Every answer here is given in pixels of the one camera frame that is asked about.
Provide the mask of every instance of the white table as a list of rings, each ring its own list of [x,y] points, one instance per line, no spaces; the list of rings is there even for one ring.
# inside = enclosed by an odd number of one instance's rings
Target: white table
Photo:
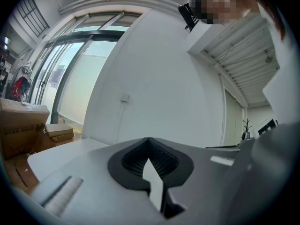
[[[33,154],[27,161],[37,180],[41,181],[73,158],[107,146],[102,142],[86,138]]]

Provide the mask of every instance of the red bag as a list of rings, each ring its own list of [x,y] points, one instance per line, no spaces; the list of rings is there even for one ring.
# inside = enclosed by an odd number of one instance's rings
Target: red bag
[[[19,98],[20,97],[23,79],[24,79],[24,77],[22,76],[18,79],[18,81],[15,82],[13,88],[10,91],[10,96],[12,98]]]

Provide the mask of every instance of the hair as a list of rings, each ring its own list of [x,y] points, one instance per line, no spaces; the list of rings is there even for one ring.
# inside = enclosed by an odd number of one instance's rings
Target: hair
[[[281,40],[285,38],[285,25],[280,17],[279,11],[275,5],[274,0],[256,0],[270,15],[275,23],[275,27],[280,33]]]

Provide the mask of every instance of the white shirt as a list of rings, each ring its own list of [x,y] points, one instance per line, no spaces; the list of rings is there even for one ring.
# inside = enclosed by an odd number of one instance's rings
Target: white shirt
[[[297,40],[280,13],[285,25],[285,38],[281,41],[273,20],[261,5],[258,5],[268,27],[280,66],[279,71],[262,90],[280,124],[300,121],[300,50]]]

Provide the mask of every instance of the white strip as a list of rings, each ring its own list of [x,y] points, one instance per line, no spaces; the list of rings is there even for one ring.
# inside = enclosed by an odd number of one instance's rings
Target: white strip
[[[226,166],[232,166],[233,163],[234,163],[234,159],[226,158],[226,157],[212,156],[210,158],[210,160],[212,162],[220,163],[220,164],[223,164],[223,165],[226,165]]]
[[[70,178],[66,184],[50,199],[50,201],[45,204],[45,210],[59,217],[67,207],[68,203],[82,182],[82,179],[73,177]]]

